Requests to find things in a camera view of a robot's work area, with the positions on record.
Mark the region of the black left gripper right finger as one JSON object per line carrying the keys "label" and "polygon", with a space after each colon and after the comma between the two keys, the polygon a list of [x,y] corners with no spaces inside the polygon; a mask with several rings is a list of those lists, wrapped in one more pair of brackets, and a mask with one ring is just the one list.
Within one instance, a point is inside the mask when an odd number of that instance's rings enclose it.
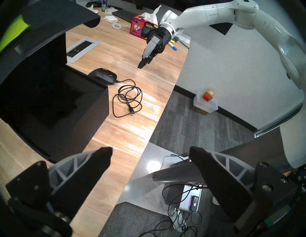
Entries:
{"label": "black left gripper right finger", "polygon": [[225,154],[192,146],[190,160],[231,219],[237,237],[259,237],[292,208],[298,186],[264,161],[256,168]]}

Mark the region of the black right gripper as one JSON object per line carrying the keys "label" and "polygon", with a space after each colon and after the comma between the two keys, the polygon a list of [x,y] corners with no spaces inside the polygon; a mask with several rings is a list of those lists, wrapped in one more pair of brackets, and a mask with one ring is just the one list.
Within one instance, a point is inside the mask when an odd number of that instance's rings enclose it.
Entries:
{"label": "black right gripper", "polygon": [[155,28],[154,36],[147,44],[142,55],[142,60],[138,64],[138,68],[142,69],[145,65],[149,64],[157,54],[161,54],[171,40],[171,37],[172,34],[167,28]]}

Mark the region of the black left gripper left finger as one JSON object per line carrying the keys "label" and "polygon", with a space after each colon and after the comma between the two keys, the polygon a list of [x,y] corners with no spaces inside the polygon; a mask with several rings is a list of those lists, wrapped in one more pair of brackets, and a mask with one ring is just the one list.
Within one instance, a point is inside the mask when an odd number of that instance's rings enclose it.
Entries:
{"label": "black left gripper left finger", "polygon": [[112,147],[69,156],[49,168],[38,161],[8,182],[12,199],[44,213],[59,212],[70,220],[109,168]]}

